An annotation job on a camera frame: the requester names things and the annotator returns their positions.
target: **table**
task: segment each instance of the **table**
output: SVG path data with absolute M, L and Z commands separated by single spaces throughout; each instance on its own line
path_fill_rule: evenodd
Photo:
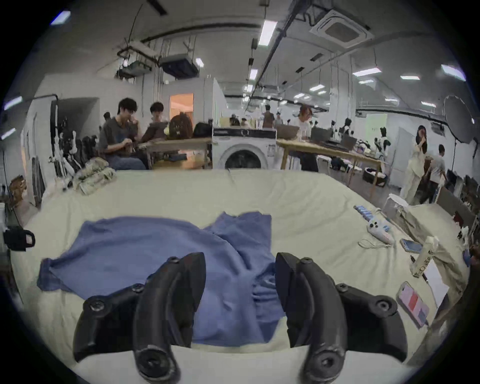
M 153 139 L 147 141 L 146 143 L 138 144 L 138 148 L 142 149 L 147 154 L 148 159 L 148 169 L 153 168 L 152 164 L 152 154 L 154 152 L 167 152 L 167 151 L 176 151 L 176 150 L 204 150 L 204 161 L 207 163 L 207 154 L 208 154 L 208 145 L 212 143 L 211 137 L 201 137 L 195 139 L 184 139 L 184 140 L 164 140 L 164 139 Z
M 322 147 L 321 145 L 307 143 L 307 142 L 300 142 L 296 140 L 285 140 L 285 139 L 278 139 L 276 144 L 284 149 L 283 157 L 282 157 L 282 165 L 280 169 L 285 169 L 285 165 L 287 164 L 287 157 L 290 151 L 299 151 L 299 152 L 307 152 L 313 153 L 317 155 L 327 155 L 327 156 L 336 156 L 336 157 L 343 157 L 343 158 L 351 158 L 353 159 L 353 168 L 350 173 L 350 177 L 348 178 L 347 186 L 350 187 L 350 182 L 352 180 L 352 176 L 355 170 L 355 166 L 359 162 L 366 162 L 371 163 L 376 166 L 375 178 L 373 179 L 372 189 L 370 190 L 370 199 L 373 197 L 373 192 L 375 191 L 375 185 L 378 179 L 378 172 L 380 171 L 380 167 L 382 165 L 382 161 L 379 159 L 374 159 L 372 157 L 368 157 L 365 155 L 361 155 L 356 152 L 344 152 L 338 149 Z

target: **cable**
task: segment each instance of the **cable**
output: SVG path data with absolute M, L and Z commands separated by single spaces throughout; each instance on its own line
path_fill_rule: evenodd
M 135 22 L 137 21 L 137 16 L 140 13 L 140 9 L 142 9 L 143 6 L 144 6 L 143 4 L 140 5 L 140 8 L 138 9 L 137 14 L 135 15 L 135 18 L 133 20 L 132 28 L 130 30 L 130 34 L 128 35 L 128 44 L 130 43 L 130 38 L 132 37 L 133 27 L 135 26 Z
M 362 248 L 389 248 L 391 247 L 390 244 L 373 244 L 370 240 L 367 239 L 362 239 L 358 242 L 358 245 L 361 246 Z

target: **phone case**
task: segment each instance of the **phone case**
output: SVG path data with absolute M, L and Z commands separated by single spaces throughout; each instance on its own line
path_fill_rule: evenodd
M 418 244 L 420 246 L 420 249 L 419 250 L 413 249 L 410 246 L 410 243 L 411 244 Z M 420 243 L 417 243 L 416 241 L 410 241 L 410 240 L 402 239 L 402 240 L 400 240 L 400 244 L 402 244 L 402 247 L 405 251 L 410 252 L 410 253 L 420 253 L 421 249 L 422 249 L 422 245 Z
M 427 316 L 430 309 L 407 281 L 400 286 L 397 301 L 401 307 L 407 311 L 416 326 L 422 328 L 427 322 Z

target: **hair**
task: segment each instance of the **hair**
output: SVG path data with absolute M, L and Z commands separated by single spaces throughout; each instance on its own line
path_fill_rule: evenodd
M 159 101 L 156 101 L 150 106 L 150 113 L 154 112 L 163 112 L 163 104 Z
M 425 129 L 425 127 L 423 125 L 420 125 L 419 128 L 417 129 L 417 136 L 415 137 L 415 142 L 417 144 L 420 144 L 420 135 L 419 135 L 419 132 L 421 130 L 424 130 L 425 133 L 427 132 L 427 130 Z M 427 153 L 427 135 L 425 134 L 425 142 L 422 144 L 421 146 L 421 149 L 422 149 L 422 152 L 423 153 Z
M 129 97 L 126 97 L 119 102 L 119 109 L 117 111 L 117 115 L 120 113 L 120 108 L 136 112 L 137 111 L 137 102 Z
M 310 112 L 312 114 L 312 108 L 310 108 L 308 105 L 302 104 L 300 107 L 300 114 L 304 114 L 305 112 Z

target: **game controller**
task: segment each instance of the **game controller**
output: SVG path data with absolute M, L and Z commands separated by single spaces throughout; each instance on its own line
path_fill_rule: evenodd
M 376 237 L 378 240 L 384 242 L 385 244 L 393 245 L 394 240 L 391 235 L 385 232 L 384 226 L 381 220 L 374 217 L 367 224 L 367 231 L 372 236 Z

